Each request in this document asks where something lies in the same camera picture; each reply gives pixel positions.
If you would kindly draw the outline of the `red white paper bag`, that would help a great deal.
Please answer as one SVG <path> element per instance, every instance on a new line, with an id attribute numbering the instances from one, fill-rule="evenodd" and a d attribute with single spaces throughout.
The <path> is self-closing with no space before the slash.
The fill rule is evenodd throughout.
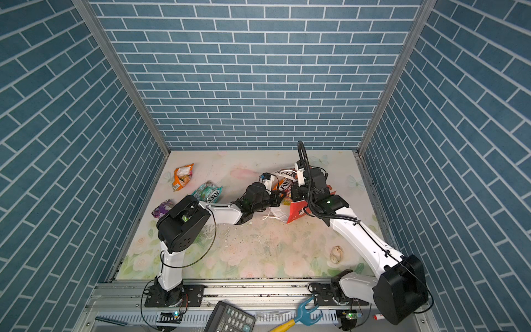
<path id="1" fill-rule="evenodd" d="M 330 223 L 330 218 L 346 204 L 327 184 L 328 173 L 321 167 L 305 169 L 300 163 L 294 168 L 263 173 L 259 181 L 272 193 L 278 193 L 282 201 L 289 204 L 287 217 L 281 220 L 287 224 L 308 215 Z"/>

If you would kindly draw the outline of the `green snack packet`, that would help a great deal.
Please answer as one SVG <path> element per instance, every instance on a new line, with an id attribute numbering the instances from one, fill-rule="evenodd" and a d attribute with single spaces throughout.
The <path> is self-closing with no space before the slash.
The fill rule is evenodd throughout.
<path id="1" fill-rule="evenodd" d="M 206 181 L 192 193 L 192 196 L 199 201 L 216 203 L 219 200 L 222 191 L 222 186 L 218 186 L 212 181 Z"/>

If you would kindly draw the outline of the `orange snack packet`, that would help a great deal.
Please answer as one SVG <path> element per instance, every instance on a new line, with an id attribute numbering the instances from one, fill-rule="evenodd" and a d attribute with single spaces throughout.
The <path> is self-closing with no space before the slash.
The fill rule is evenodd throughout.
<path id="1" fill-rule="evenodd" d="M 182 190 L 192 179 L 194 164 L 177 167 L 174 170 L 174 180 L 172 182 L 173 191 Z"/>

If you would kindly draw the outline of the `purple snack packet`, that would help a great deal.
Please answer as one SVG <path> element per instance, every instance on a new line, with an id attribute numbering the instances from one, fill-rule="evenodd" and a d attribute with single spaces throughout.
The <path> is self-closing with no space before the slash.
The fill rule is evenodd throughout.
<path id="1" fill-rule="evenodd" d="M 172 208 L 174 207 L 174 202 L 171 199 L 168 199 L 162 202 L 152 211 L 152 216 L 156 219 L 164 217 Z"/>

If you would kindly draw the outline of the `orange Fox's candy packet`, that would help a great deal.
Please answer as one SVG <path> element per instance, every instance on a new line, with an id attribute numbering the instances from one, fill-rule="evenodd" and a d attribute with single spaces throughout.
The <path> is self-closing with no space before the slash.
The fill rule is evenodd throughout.
<path id="1" fill-rule="evenodd" d="M 279 176 L 279 185 L 278 189 L 281 192 L 289 193 L 292 189 L 292 186 L 294 183 L 297 182 L 296 176 L 293 176 L 291 174 L 281 174 Z"/>

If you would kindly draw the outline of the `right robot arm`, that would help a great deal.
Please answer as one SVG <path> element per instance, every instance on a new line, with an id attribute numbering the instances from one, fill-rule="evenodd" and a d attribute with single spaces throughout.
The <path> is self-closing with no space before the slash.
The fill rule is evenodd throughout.
<path id="1" fill-rule="evenodd" d="M 375 305 L 393 325 L 418 313 L 430 296 L 422 261 L 415 255 L 405 257 L 369 229 L 341 196 L 330 192 L 321 169 L 296 165 L 295 172 L 291 194 L 305 200 L 312 215 L 343 236 L 374 274 L 340 275 L 335 282 L 340 294 Z"/>

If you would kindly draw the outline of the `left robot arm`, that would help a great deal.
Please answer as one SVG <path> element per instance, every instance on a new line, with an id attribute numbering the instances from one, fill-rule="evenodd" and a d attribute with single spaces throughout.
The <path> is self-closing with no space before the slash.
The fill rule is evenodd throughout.
<path id="1" fill-rule="evenodd" d="M 160 240 L 161 271 L 153 285 L 146 285 L 142 303 L 150 307 L 175 307 L 186 303 L 183 286 L 183 270 L 194 263 L 185 264 L 185 251 L 194 243 L 204 226 L 212 222 L 242 225 L 253 218 L 254 213 L 267 208 L 277 208 L 286 192 L 268 189 L 263 183 L 254 182 L 236 201 L 226 204 L 207 203 L 192 195 L 178 202 L 156 224 Z"/>

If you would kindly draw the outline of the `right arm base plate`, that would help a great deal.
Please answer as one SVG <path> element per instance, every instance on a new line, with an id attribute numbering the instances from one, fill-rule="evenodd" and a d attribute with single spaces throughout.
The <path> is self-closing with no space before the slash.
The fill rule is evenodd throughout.
<path id="1" fill-rule="evenodd" d="M 319 282 L 311 282 L 307 285 L 307 289 L 313 297 L 313 304 L 315 306 L 368 306 L 369 303 L 357 298 L 349 298 L 339 289 L 335 284 L 322 284 Z"/>

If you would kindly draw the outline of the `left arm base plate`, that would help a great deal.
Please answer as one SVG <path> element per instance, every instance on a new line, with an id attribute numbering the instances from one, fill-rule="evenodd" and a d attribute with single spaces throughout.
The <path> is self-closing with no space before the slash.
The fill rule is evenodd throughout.
<path id="1" fill-rule="evenodd" d="M 148 286 L 143 292 L 144 305 L 151 307 L 200 307 L 205 287 L 203 285 L 180 285 L 166 291 L 161 285 Z"/>

